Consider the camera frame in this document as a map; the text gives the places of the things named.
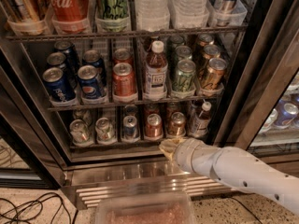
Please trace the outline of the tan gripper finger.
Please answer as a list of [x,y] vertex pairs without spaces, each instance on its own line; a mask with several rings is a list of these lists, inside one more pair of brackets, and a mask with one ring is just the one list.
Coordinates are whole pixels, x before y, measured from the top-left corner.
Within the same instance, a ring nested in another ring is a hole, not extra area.
[[185,138],[165,139],[160,143],[159,149],[171,161],[173,160],[173,156],[175,154],[177,147],[184,141]]

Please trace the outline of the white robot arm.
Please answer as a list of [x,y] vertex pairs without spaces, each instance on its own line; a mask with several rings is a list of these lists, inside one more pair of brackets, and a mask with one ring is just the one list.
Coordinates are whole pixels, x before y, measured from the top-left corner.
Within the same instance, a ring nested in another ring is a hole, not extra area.
[[299,214],[299,178],[272,168],[244,149],[209,146],[194,138],[166,139],[159,149],[184,172],[259,194]]

